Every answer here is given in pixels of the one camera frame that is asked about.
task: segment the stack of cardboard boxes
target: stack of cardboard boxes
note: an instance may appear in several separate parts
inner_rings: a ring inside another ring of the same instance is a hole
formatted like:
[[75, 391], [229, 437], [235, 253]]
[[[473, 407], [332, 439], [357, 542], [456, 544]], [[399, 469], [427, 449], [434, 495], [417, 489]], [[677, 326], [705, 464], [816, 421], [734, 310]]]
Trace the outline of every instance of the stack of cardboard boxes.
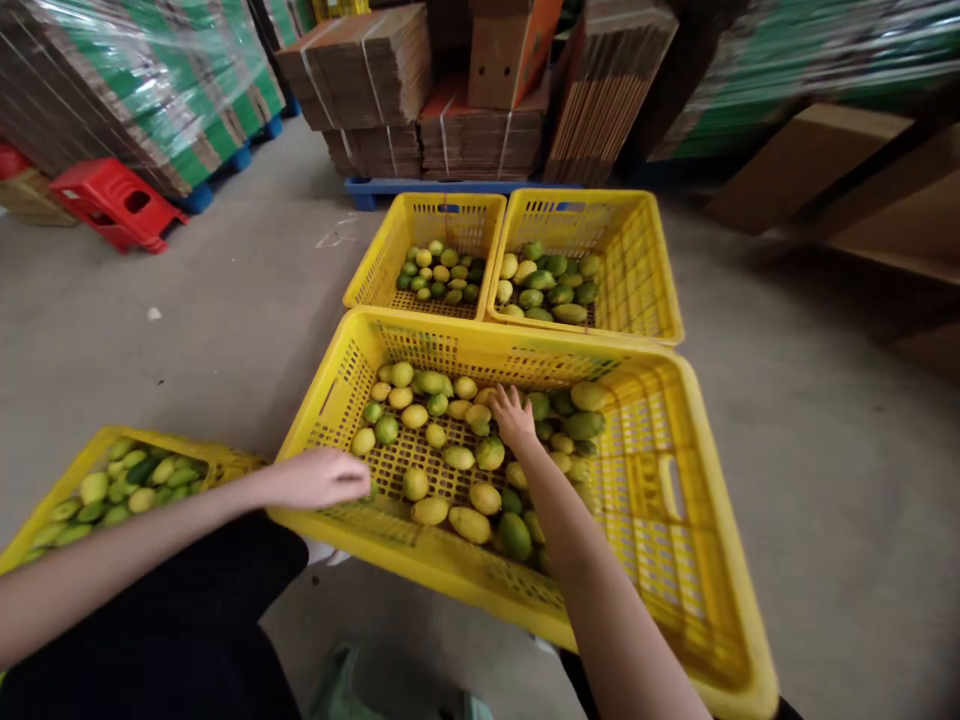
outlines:
[[[658, 0], [586, 0], [548, 73], [562, 5], [403, 4], [321, 23], [278, 58], [345, 177], [526, 180], [549, 139], [545, 180], [603, 185], [677, 21]], [[466, 76], [439, 59], [451, 49], [465, 54], [456, 43], [468, 43]], [[432, 93], [431, 56], [439, 71]], [[552, 101], [558, 113], [548, 127]]]
[[545, 182], [602, 186], [677, 30], [658, 0], [592, 0], [558, 63], [566, 77]]
[[443, 78], [420, 113], [423, 176], [430, 180], [526, 180], [540, 165], [547, 78], [513, 111], [467, 104], [467, 78]]
[[416, 120], [433, 85], [424, 5], [328, 20], [277, 53], [346, 177], [420, 177]]

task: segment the person's right hand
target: person's right hand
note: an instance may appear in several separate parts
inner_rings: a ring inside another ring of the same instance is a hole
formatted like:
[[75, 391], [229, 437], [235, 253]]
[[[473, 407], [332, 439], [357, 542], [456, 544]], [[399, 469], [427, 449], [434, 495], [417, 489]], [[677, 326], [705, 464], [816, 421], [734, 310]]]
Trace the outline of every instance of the person's right hand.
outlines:
[[332, 448], [308, 450], [248, 475], [263, 505], [303, 510], [359, 500], [370, 492], [370, 468]]
[[490, 409], [500, 428], [500, 437], [514, 452], [525, 442], [536, 442], [537, 428], [533, 423], [533, 405], [529, 400], [520, 403], [520, 393], [513, 385], [510, 391], [497, 385], [497, 394], [490, 401]]

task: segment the gray floor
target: gray floor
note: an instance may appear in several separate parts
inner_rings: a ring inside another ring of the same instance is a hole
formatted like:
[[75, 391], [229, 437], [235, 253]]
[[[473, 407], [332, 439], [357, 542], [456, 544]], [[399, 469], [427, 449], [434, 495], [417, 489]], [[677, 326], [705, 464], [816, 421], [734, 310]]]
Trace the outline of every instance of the gray floor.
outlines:
[[[355, 240], [331, 247], [350, 207], [297, 120], [159, 257], [0, 218], [0, 541], [103, 424], [274, 454], [382, 217], [359, 215]], [[872, 344], [882, 306], [858, 305], [843, 278], [758, 271], [757, 241], [662, 210], [682, 352], [783, 694], [808, 718], [937, 715], [960, 628], [960, 395]], [[521, 631], [358, 561], [305, 573], [264, 624], [301, 701], [336, 638], [380, 637], [498, 717], [580, 717]]]

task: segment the plastic pallet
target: plastic pallet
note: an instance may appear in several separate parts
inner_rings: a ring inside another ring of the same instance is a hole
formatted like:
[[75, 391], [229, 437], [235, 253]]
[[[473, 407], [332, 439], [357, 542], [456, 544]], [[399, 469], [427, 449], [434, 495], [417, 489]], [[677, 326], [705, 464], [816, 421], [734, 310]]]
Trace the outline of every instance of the plastic pallet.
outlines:
[[369, 212], [377, 209], [378, 195], [399, 195], [405, 192], [450, 192], [480, 193], [483, 195], [506, 195], [521, 188], [573, 188], [580, 185], [552, 185], [533, 180], [407, 180], [405, 178], [350, 178], [343, 183], [353, 196], [357, 210]]
[[250, 163], [253, 162], [250, 145], [267, 142], [268, 140], [274, 140], [280, 137], [281, 133], [283, 133], [282, 115], [284, 115], [283, 111], [274, 115], [273, 118], [270, 119], [270, 122], [247, 138], [243, 147], [230, 156], [223, 165], [214, 170], [209, 178], [193, 188], [193, 191], [189, 195], [183, 198], [169, 198], [170, 202], [191, 215], [199, 215], [205, 211], [210, 207], [210, 203], [213, 202], [213, 187], [211, 183], [229, 175], [241, 173], [250, 167]]

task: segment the red stool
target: red stool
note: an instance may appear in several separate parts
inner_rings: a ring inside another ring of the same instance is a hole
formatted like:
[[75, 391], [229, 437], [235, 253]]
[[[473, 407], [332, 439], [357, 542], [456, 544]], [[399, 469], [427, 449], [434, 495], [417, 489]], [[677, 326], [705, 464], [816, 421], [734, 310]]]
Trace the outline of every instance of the red stool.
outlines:
[[122, 255], [131, 245], [159, 255], [167, 249], [160, 233], [173, 220], [187, 224], [186, 215], [116, 158], [75, 165], [50, 188]]

